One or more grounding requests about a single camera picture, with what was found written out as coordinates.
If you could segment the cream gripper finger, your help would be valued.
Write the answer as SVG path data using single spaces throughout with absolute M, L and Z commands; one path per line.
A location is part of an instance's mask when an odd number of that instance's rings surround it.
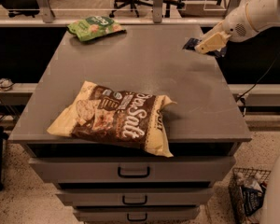
M 202 36 L 202 40 L 210 38 L 212 35 L 215 35 L 216 33 L 220 33 L 222 31 L 223 31 L 223 28 L 222 28 L 222 21 L 221 21 L 216 26 L 214 26 L 210 31 L 208 31 L 206 34 L 204 34 Z
M 201 54 L 224 48 L 229 41 L 231 35 L 225 32 L 215 32 L 213 35 L 204 38 L 194 48 Z

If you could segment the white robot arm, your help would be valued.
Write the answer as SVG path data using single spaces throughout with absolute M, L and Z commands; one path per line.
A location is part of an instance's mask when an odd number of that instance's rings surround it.
M 280 0 L 250 0 L 203 35 L 194 50 L 201 54 L 217 51 L 228 41 L 243 42 L 277 25 Z M 280 155 L 270 173 L 259 224 L 280 224 Z

